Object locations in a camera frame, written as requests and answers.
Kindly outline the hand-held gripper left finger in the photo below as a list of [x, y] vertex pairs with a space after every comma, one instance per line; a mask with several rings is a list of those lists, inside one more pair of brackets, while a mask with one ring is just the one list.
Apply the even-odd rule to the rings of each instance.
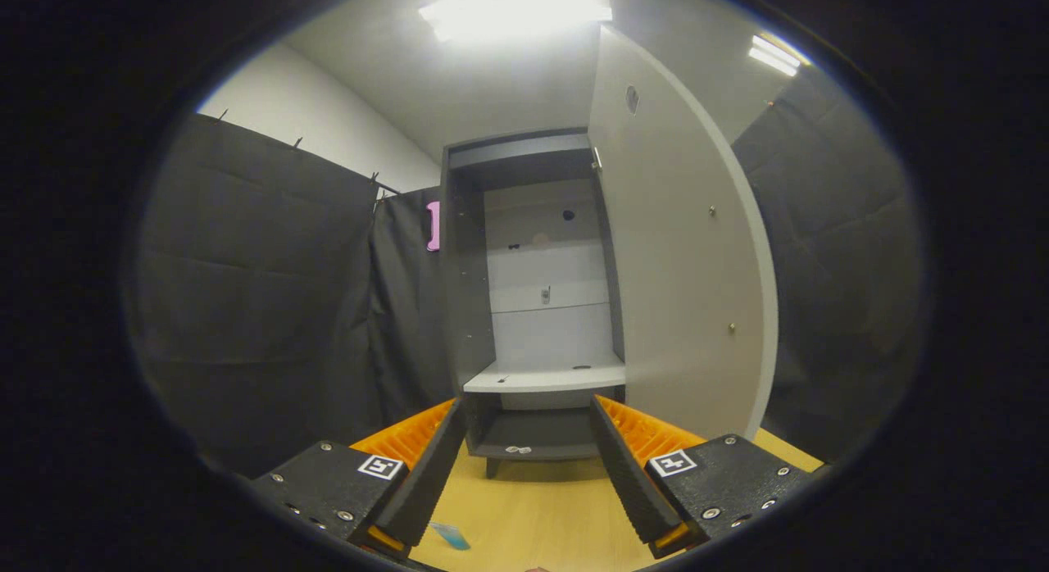
[[351, 445], [321, 440], [250, 487], [334, 541], [405, 562], [429, 526], [465, 433], [461, 401], [451, 399]]

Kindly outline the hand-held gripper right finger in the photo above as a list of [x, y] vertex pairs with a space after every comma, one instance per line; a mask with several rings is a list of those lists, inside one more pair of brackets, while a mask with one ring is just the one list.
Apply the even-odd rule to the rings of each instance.
[[601, 394], [588, 427], [634, 533], [657, 560], [738, 533], [828, 473], [742, 435], [698, 437]]

